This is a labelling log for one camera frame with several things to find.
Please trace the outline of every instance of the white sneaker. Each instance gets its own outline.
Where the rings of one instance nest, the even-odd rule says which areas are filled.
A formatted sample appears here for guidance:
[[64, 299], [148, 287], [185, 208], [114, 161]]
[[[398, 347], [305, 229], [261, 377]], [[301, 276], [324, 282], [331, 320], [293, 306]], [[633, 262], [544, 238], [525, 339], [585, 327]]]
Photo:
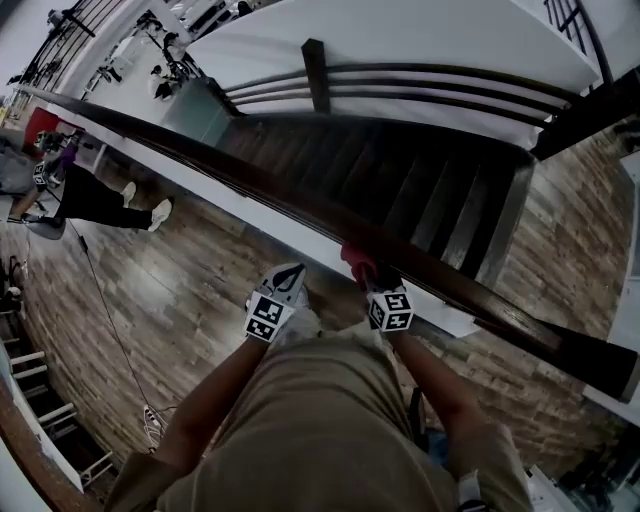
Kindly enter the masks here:
[[155, 231], [158, 229], [160, 224], [169, 218], [172, 209], [173, 205], [168, 199], [165, 199], [156, 206], [151, 212], [151, 226], [149, 226], [149, 231]]
[[136, 195], [136, 184], [133, 181], [130, 181], [129, 184], [124, 187], [124, 190], [120, 193], [122, 194], [122, 197], [124, 197], [123, 208], [129, 208], [129, 203], [133, 199], [133, 196]]

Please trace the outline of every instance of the stair step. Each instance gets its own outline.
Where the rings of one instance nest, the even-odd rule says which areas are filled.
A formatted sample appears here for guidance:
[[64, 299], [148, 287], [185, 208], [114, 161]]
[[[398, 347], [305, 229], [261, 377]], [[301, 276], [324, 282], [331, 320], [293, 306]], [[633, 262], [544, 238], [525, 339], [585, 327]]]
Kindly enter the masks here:
[[375, 173], [380, 167], [376, 143], [380, 132], [375, 134], [365, 144], [360, 156], [347, 175], [340, 192], [338, 202], [348, 209], [356, 210], [361, 202], [363, 192], [371, 183]]
[[355, 128], [350, 131], [347, 140], [328, 167], [327, 172], [320, 184], [320, 193], [329, 199], [335, 199], [347, 179], [351, 168], [364, 148], [367, 130]]
[[465, 204], [469, 200], [469, 194], [475, 178], [480, 174], [480, 163], [475, 160], [473, 163], [469, 163], [470, 172], [461, 173], [456, 186], [453, 190], [453, 194], [449, 202], [446, 205], [446, 210], [442, 221], [438, 226], [438, 230], [433, 237], [431, 245], [429, 246], [429, 254], [434, 258], [441, 259], [444, 254], [447, 244], [451, 239], [451, 235], [458, 224], [460, 215], [465, 207]]
[[480, 222], [469, 245], [467, 255], [460, 266], [460, 272], [465, 276], [475, 279], [487, 249], [493, 237], [498, 219], [502, 213], [507, 192], [511, 187], [514, 177], [514, 165], [512, 161], [496, 158], [492, 169], [492, 179], [489, 193], [485, 201], [480, 217]]
[[314, 192], [319, 192], [320, 184], [324, 180], [327, 170], [336, 159], [340, 148], [344, 145], [346, 138], [347, 131], [344, 129], [337, 128], [328, 131], [322, 144], [318, 147], [309, 169], [302, 177], [301, 186]]
[[238, 148], [244, 141], [244, 132], [236, 123], [229, 123], [229, 126], [225, 130], [220, 141], [218, 142], [218, 148], [220, 151], [229, 153], [235, 157], [238, 156]]
[[288, 132], [289, 130], [283, 127], [276, 126], [270, 129], [262, 143], [262, 147], [255, 154], [251, 163], [269, 173], [275, 173], [275, 162]]
[[445, 220], [447, 209], [455, 198], [456, 190], [460, 183], [468, 179], [469, 173], [476, 171], [475, 157], [472, 150], [466, 146], [449, 155], [449, 159], [438, 178], [429, 202], [422, 213], [415, 232], [411, 237], [411, 243], [423, 251], [429, 251], [440, 223]]
[[459, 269], [473, 241], [473, 235], [480, 223], [480, 216], [489, 194], [490, 166], [483, 164], [476, 173], [467, 200], [460, 212], [456, 226], [449, 237], [442, 261]]
[[302, 150], [307, 140], [309, 129], [305, 126], [296, 126], [286, 143], [282, 146], [282, 153], [274, 166], [274, 174], [286, 176], [298, 153]]
[[249, 132], [252, 136], [250, 135], [250, 140], [243, 146], [240, 158], [245, 162], [251, 162], [258, 151], [260, 151], [265, 139], [271, 132], [270, 128], [269, 124], [264, 121], [256, 124], [254, 129]]
[[406, 127], [383, 130], [387, 150], [382, 164], [363, 195], [358, 213], [370, 222], [381, 225], [387, 218], [402, 183], [411, 168], [417, 145]]
[[311, 165], [318, 146], [322, 144], [326, 134], [327, 130], [323, 126], [314, 126], [309, 130], [307, 139], [303, 142], [300, 151], [298, 151], [291, 167], [287, 171], [287, 181], [292, 184], [298, 184], [300, 182]]
[[485, 286], [493, 286], [498, 279], [516, 224], [524, 208], [532, 175], [533, 163], [518, 169], [511, 182], [491, 242], [475, 276], [476, 280]]
[[416, 155], [384, 221], [385, 229], [403, 240], [411, 238], [447, 158], [448, 148], [439, 141], [429, 141], [428, 147]]

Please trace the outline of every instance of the forearm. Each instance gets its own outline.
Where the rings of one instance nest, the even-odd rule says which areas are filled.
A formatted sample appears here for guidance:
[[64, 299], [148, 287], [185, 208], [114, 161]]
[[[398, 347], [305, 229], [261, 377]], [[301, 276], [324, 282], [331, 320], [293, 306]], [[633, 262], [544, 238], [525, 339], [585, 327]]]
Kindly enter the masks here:
[[185, 474], [192, 471], [268, 348], [248, 338], [198, 384], [173, 414], [156, 457]]
[[428, 348], [406, 331], [390, 333], [388, 338], [449, 436], [485, 422], [471, 389]]

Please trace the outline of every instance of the white wall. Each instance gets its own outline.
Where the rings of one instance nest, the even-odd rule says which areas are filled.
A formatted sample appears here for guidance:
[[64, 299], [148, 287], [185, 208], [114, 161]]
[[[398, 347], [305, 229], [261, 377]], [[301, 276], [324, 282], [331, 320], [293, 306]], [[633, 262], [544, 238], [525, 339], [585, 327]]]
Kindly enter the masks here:
[[[308, 38], [315, 38], [325, 44], [328, 65], [452, 64], [510, 73], [580, 92], [597, 79], [597, 68], [538, 14], [512, 0], [284, 0], [215, 30], [189, 46], [189, 53], [223, 88], [304, 69], [300, 47]], [[416, 73], [411, 77], [481, 85], [530, 97], [532, 94], [513, 86], [463, 77]], [[472, 99], [541, 119], [547, 115], [500, 100], [442, 90], [426, 92]], [[332, 99], [332, 108], [335, 113], [455, 128], [526, 148], [535, 143], [529, 124], [459, 107], [336, 98]], [[309, 99], [254, 103], [239, 109], [245, 113], [313, 110]]]
[[0, 510], [50, 512], [50, 508], [24, 476], [0, 439]]
[[5, 85], [35, 57], [49, 29], [47, 14], [51, 9], [66, 9], [74, 0], [22, 0], [0, 29], [0, 96], [11, 92]]
[[[637, 189], [640, 184], [640, 152], [632, 153], [624, 157], [620, 162], [636, 184], [634, 193], [634, 219], [625, 283], [620, 293], [618, 309], [616, 310], [607, 342], [640, 352], [640, 317], [638, 316], [638, 312], [640, 311], [640, 281], [632, 276], [633, 260], [636, 252], [635, 247], [640, 243], [638, 239], [640, 204], [638, 204], [639, 196]], [[636, 388], [628, 404], [619, 402], [591, 386], [585, 388], [584, 395], [630, 423], [640, 427], [640, 386]]]
[[614, 78], [640, 65], [640, 2], [583, 0]]

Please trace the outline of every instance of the black pants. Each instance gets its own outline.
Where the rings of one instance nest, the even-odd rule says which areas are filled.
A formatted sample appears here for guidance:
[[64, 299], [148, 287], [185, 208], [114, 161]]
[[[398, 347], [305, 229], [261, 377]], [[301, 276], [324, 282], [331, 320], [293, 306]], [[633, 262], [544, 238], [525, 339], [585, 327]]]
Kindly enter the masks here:
[[64, 194], [56, 217], [83, 219], [117, 228], [148, 229], [151, 212], [124, 208], [122, 194], [111, 190], [86, 169], [67, 168]]

